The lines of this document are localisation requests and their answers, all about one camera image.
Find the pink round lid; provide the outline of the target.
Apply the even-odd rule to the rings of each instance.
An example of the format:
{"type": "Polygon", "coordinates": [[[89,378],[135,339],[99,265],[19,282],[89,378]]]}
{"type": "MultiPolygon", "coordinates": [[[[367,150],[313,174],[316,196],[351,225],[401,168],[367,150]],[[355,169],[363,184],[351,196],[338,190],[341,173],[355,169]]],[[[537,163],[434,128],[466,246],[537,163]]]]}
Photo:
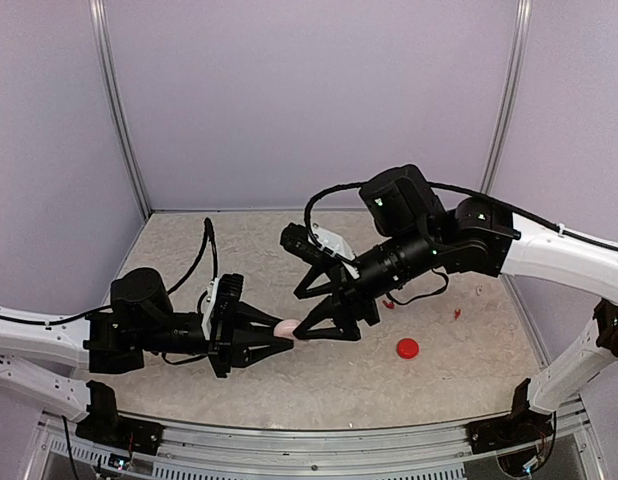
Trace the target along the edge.
{"type": "Polygon", "coordinates": [[[275,327],[273,334],[278,338],[286,338],[290,340],[295,340],[296,337],[294,335],[295,329],[299,326],[300,321],[295,319],[286,319],[279,322],[275,327]]]}

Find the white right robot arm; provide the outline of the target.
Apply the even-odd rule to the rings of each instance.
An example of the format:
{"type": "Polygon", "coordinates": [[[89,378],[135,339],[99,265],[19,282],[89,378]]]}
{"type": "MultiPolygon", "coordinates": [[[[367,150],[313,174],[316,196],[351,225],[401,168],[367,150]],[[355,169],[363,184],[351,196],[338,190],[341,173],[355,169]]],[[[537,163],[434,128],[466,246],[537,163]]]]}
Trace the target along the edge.
{"type": "Polygon", "coordinates": [[[500,426],[512,444],[524,442],[560,404],[618,360],[618,243],[566,229],[488,195],[465,190],[446,209],[442,185],[418,167],[390,168],[354,189],[383,242],[357,255],[339,235],[311,220],[289,226],[282,246],[309,272],[296,288],[317,306],[295,328],[302,340],[356,341],[359,323],[379,320],[376,301],[428,272],[525,276],[599,297],[590,323],[556,360],[516,390],[500,426]]]}

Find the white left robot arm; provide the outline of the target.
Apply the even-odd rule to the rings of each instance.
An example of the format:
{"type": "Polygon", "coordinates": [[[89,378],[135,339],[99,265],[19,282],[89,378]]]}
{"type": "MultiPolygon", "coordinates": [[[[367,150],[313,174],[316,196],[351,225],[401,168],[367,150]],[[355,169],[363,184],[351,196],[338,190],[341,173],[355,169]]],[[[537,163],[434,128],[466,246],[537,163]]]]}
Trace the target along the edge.
{"type": "Polygon", "coordinates": [[[142,369],[146,353],[177,354],[209,361],[224,378],[294,346],[279,335],[280,319],[241,301],[242,288],[239,274],[215,278],[198,310],[178,312],[160,273],[138,268],[112,282],[109,305],[85,313],[54,319],[0,307],[0,354],[105,375],[142,369]]]}

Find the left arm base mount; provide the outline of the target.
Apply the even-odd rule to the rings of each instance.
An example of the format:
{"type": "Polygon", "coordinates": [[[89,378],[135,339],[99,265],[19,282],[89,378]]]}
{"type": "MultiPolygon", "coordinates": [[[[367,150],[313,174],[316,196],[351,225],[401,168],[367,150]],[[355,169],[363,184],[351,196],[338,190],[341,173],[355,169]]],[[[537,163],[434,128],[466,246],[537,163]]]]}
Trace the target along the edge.
{"type": "Polygon", "coordinates": [[[165,427],[156,422],[125,416],[111,418],[90,414],[76,426],[79,438],[97,444],[155,456],[163,438],[165,427]]]}

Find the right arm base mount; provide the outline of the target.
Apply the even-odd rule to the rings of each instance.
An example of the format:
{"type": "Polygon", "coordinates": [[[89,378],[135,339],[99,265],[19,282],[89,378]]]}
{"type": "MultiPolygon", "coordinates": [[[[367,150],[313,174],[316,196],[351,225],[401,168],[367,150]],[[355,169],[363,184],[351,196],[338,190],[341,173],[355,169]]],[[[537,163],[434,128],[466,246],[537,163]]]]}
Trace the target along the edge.
{"type": "Polygon", "coordinates": [[[507,414],[466,425],[468,441],[473,454],[507,449],[553,435],[552,415],[531,411],[507,414]]]}

